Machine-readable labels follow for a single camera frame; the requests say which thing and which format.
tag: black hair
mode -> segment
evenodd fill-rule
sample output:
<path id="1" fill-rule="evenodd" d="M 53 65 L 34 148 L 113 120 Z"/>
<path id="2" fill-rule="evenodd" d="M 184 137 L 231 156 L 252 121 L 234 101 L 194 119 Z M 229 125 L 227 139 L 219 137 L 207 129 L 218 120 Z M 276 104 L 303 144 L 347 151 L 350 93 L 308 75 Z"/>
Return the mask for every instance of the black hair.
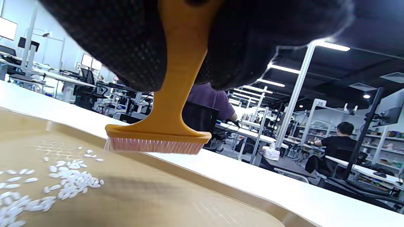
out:
<path id="1" fill-rule="evenodd" d="M 345 135 L 352 135 L 354 131 L 354 125 L 349 122 L 341 122 L 338 124 L 337 129 Z"/>

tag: black chair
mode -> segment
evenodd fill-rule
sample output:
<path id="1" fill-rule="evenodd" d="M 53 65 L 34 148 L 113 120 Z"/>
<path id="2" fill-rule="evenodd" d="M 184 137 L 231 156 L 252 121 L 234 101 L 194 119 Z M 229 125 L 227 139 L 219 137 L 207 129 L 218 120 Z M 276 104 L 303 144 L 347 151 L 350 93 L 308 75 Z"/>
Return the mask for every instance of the black chair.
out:
<path id="1" fill-rule="evenodd" d="M 182 110 L 184 123 L 200 132 L 213 133 L 219 110 L 187 101 Z"/>
<path id="2" fill-rule="evenodd" d="M 80 81 L 83 81 L 87 84 L 95 84 L 94 82 L 94 75 L 93 72 L 87 69 L 81 69 L 82 72 L 82 77 L 79 78 Z M 73 95 L 76 96 L 76 100 L 74 101 L 73 104 L 76 106 L 79 106 L 84 109 L 88 109 L 91 111 L 93 110 L 94 103 L 97 101 L 97 99 L 106 99 L 107 97 L 104 96 L 104 94 L 107 92 L 106 88 L 104 89 L 101 94 L 97 93 L 97 88 L 98 87 L 90 87 L 90 86 L 80 86 L 80 85 L 75 85 L 74 86 L 74 91 Z"/>
<path id="3" fill-rule="evenodd" d="M 13 48 L 10 48 L 10 47 L 7 47 L 7 46 L 1 46 L 1 45 L 0 45 L 0 51 L 1 51 L 1 52 L 4 52 L 4 53 L 7 53 L 7 54 L 9 54 L 9 55 L 12 55 L 12 56 L 17 57 L 17 53 L 15 52 L 15 50 L 14 50 Z M 21 61 L 16 60 L 16 59 L 14 59 L 14 58 L 6 57 L 6 58 L 4 58 L 4 59 L 5 59 L 6 61 L 12 63 L 12 64 L 21 65 Z M 9 65 L 9 66 L 7 67 L 7 74 L 8 74 L 8 75 L 18 74 L 18 75 L 22 75 L 22 76 L 25 75 L 24 72 L 22 72 L 20 69 L 18 69 L 18 68 L 15 67 L 15 66 L 12 66 L 12 65 Z"/>
<path id="4" fill-rule="evenodd" d="M 331 151 L 328 151 L 329 153 L 327 155 L 333 158 L 349 162 L 349 159 L 351 158 L 352 155 L 352 150 L 353 148 L 351 147 L 339 146 Z M 338 163 L 323 157 L 323 160 L 318 162 L 317 172 L 326 177 L 332 177 L 336 175 L 338 176 L 343 173 L 344 168 L 337 169 L 337 166 Z"/>

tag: cable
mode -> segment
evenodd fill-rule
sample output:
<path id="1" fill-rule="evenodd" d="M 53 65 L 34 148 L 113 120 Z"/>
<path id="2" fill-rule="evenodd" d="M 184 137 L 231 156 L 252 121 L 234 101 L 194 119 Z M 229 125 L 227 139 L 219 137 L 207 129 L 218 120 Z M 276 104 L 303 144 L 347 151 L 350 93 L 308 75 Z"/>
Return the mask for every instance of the cable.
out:
<path id="1" fill-rule="evenodd" d="M 239 131 L 239 129 L 240 129 L 240 126 L 239 125 L 236 125 L 237 126 L 237 130 L 230 130 L 230 131 L 226 131 L 227 133 L 234 133 L 234 132 L 238 132 Z M 223 129 L 221 129 L 220 131 L 218 131 L 217 133 L 212 133 L 212 134 L 214 134 L 214 135 L 217 135 L 217 136 L 220 136 L 220 135 L 224 135 L 226 132 L 224 132 L 226 129 L 228 129 L 230 127 L 230 124 L 229 124 L 229 126 L 227 126 L 226 128 L 223 128 Z"/>
<path id="2" fill-rule="evenodd" d="M 139 103 L 142 103 L 145 99 L 147 99 L 147 98 L 150 97 L 150 96 L 151 96 L 151 94 L 148 94 L 144 99 L 140 100 Z"/>

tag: black ceiling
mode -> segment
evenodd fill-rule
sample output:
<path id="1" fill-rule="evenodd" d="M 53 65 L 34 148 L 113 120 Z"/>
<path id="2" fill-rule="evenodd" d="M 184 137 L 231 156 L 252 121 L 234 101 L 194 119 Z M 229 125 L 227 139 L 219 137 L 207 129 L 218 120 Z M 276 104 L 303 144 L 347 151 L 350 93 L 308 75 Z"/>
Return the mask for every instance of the black ceiling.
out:
<path id="1" fill-rule="evenodd" d="M 350 47 L 349 51 L 316 47 L 295 110 L 310 109 L 314 98 L 327 100 L 327 106 L 358 105 L 366 109 L 372 98 L 349 87 L 364 83 L 385 89 L 383 97 L 398 91 L 404 84 L 379 78 L 396 71 L 404 72 L 404 1 L 354 0 L 356 20 L 333 43 Z M 275 65 L 300 70 L 306 48 L 281 50 Z M 285 87 L 258 82 L 253 86 L 268 90 L 263 106 L 277 108 L 289 103 L 298 74 L 270 69 L 263 79 Z"/>

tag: computer monitor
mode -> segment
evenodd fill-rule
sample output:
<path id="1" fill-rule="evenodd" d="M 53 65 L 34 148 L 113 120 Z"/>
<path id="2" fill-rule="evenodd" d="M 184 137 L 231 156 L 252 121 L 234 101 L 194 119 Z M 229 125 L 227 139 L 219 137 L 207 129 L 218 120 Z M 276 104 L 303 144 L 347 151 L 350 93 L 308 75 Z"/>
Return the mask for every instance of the computer monitor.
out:
<path id="1" fill-rule="evenodd" d="M 102 63 L 100 61 L 96 60 L 95 58 L 93 58 L 93 63 L 91 64 L 91 68 L 101 71 Z"/>
<path id="2" fill-rule="evenodd" d="M 91 68 L 92 62 L 93 62 L 93 57 L 91 57 L 88 54 L 83 54 L 83 57 L 81 58 L 82 65 L 87 66 L 88 68 Z"/>
<path id="3" fill-rule="evenodd" d="M 395 105 L 393 108 L 379 114 L 381 116 L 379 126 L 398 123 L 398 119 L 400 118 L 401 111 L 404 106 L 404 92 L 400 92 L 392 102 L 393 105 Z"/>
<path id="4" fill-rule="evenodd" d="M 18 47 L 25 48 L 25 41 L 26 41 L 25 38 L 20 37 L 20 40 L 18 41 Z M 35 42 L 35 41 L 31 40 L 31 45 L 34 45 L 36 47 L 35 52 L 38 52 L 39 42 Z"/>
<path id="5" fill-rule="evenodd" d="M 0 36 L 9 40 L 15 39 L 17 24 L 0 17 Z"/>

